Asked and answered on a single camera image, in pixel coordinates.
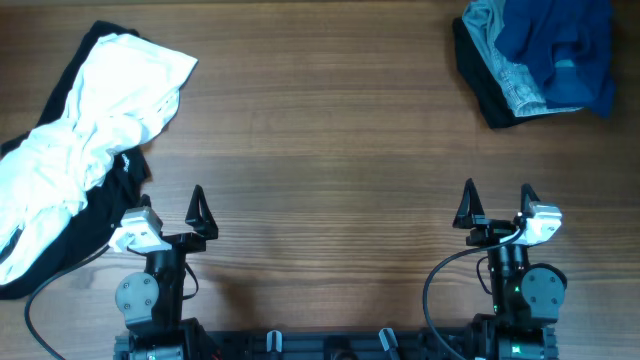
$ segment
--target wire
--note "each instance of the wire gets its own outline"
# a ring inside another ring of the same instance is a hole
[[[198,278],[196,277],[196,274],[193,272],[193,270],[191,270],[191,266],[189,266],[189,264],[185,262],[184,267],[187,268],[187,272],[189,272],[189,275],[191,275],[191,277],[193,278],[193,281],[196,283],[196,292],[182,297],[182,300],[189,300],[189,299],[192,299],[194,296],[196,296],[196,294],[198,293],[198,290],[200,290],[200,285],[198,285]]]
[[[478,260],[478,262],[476,263],[476,274],[478,275],[478,280],[480,280],[480,285],[482,285],[484,292],[486,292],[489,295],[493,295],[491,290],[487,288],[487,285],[484,284],[484,280],[482,280],[482,274],[480,274],[480,263],[482,263],[483,260],[488,258],[489,258],[488,256],[485,256],[485,257],[481,257],[480,260]]]
[[[40,336],[40,334],[38,334],[38,332],[36,331],[36,329],[33,327],[33,323],[31,322],[31,315],[29,314],[30,310],[31,310],[31,304],[33,303],[33,300],[36,298],[36,296],[38,296],[38,294],[45,288],[47,287],[47,285],[51,284],[52,282],[54,282],[56,279],[74,271],[77,270],[85,265],[87,265],[88,263],[92,262],[93,260],[99,258],[102,254],[104,254],[105,252],[107,252],[107,250],[109,250],[109,245],[103,247],[102,249],[100,249],[100,251],[98,251],[97,253],[93,254],[92,256],[84,259],[83,261],[75,264],[74,266],[59,271],[57,274],[53,275],[52,277],[50,277],[47,281],[43,282],[42,284],[40,284],[40,286],[38,286],[38,288],[29,296],[29,299],[27,300],[27,303],[24,306],[24,322],[27,324],[27,328],[29,329],[29,332],[31,333],[31,335],[36,339],[36,341],[38,343],[40,343],[40,345],[42,345],[42,347],[47,350],[47,352],[49,354],[51,354],[51,356],[53,356],[54,358],[58,359],[58,360],[64,360],[64,358],[62,357],[62,355],[58,354],[55,350],[53,350],[53,348],[51,346],[49,346],[49,344],[47,344],[46,341],[44,341],[44,339],[42,338],[42,336]]]
[[[460,355],[457,351],[455,351],[442,337],[442,335],[440,335],[440,333],[438,332],[438,330],[436,329],[436,325],[434,324],[433,320],[431,320],[431,316],[429,316],[429,304],[428,304],[428,295],[429,295],[429,285],[431,285],[431,282],[433,281],[433,278],[436,276],[436,274],[438,273],[438,271],[440,271],[443,267],[445,267],[448,263],[452,262],[453,260],[459,259],[463,256],[466,255],[470,255],[470,254],[475,254],[475,253],[479,253],[482,251],[491,251],[491,250],[495,250],[495,249],[499,249],[503,246],[507,246],[507,245],[511,245],[514,242],[516,242],[516,240],[518,240],[522,234],[524,233],[524,228],[520,228],[520,230],[516,233],[516,235],[503,242],[500,244],[496,244],[496,245],[491,245],[491,246],[485,246],[485,247],[481,247],[481,248],[475,248],[475,249],[469,249],[469,250],[464,250],[464,251],[460,251],[459,253],[453,254],[451,256],[449,256],[448,258],[442,260],[442,262],[440,262],[440,264],[438,264],[435,268],[433,268],[433,270],[431,270],[431,272],[429,273],[429,276],[427,277],[427,280],[424,282],[424,288],[422,289],[422,310],[424,311],[424,317],[427,320],[427,324],[429,325],[429,328],[431,329],[431,331],[433,332],[433,335],[436,336],[436,338],[440,341],[440,343],[444,346],[445,349],[447,349],[449,351],[449,353],[451,353],[451,356],[458,359],[458,360],[467,360],[464,358],[464,356]]]
[[[127,251],[128,251],[128,252],[130,252],[130,253],[132,253],[132,254],[139,255],[139,256],[145,256],[144,254],[139,253],[139,252],[137,252],[137,251],[135,251],[135,250],[131,249],[131,248],[130,248],[130,247],[128,247],[128,246],[127,246]]]

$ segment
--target white mounting piece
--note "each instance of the white mounting piece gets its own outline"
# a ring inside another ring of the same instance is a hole
[[[171,244],[160,237],[162,221],[149,206],[129,209],[124,213],[111,239],[109,246],[115,252],[127,251],[127,248],[139,253],[171,250]]]
[[[529,213],[522,236],[514,242],[517,245],[534,246],[549,241],[562,225],[562,213],[557,206],[539,201],[529,203]],[[511,240],[516,234],[500,239],[500,242]]]

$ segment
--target blue shirt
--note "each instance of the blue shirt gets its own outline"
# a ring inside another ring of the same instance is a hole
[[[608,116],[615,86],[609,0],[507,0],[495,46],[527,65],[547,106],[586,106]]]

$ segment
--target pile of clothes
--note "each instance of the pile of clothes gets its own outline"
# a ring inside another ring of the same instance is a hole
[[[473,0],[454,19],[458,71],[490,128],[591,109],[615,85],[609,0]]]
[[[103,247],[148,177],[138,145],[178,110],[197,60],[96,22],[36,128],[2,144],[0,299],[33,292]]]

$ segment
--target wooden table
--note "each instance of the wooden table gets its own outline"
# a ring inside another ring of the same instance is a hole
[[[563,359],[640,357],[640,5],[618,1],[609,121],[588,112],[491,131],[455,70],[464,1],[0,9],[0,141],[31,128],[97,20],[197,57],[177,116],[145,146],[144,186],[169,233],[201,184],[220,240],[190,256],[208,329],[425,325],[428,272],[465,248],[451,221],[473,177],[485,210],[511,218],[530,182],[564,225],[532,262],[570,283]],[[470,256],[436,278],[440,325],[491,299]],[[115,287],[144,262],[107,253],[35,301],[38,331],[69,359],[106,359],[124,330]],[[187,288],[193,288],[191,280]],[[24,301],[0,303],[0,359],[43,358]]]

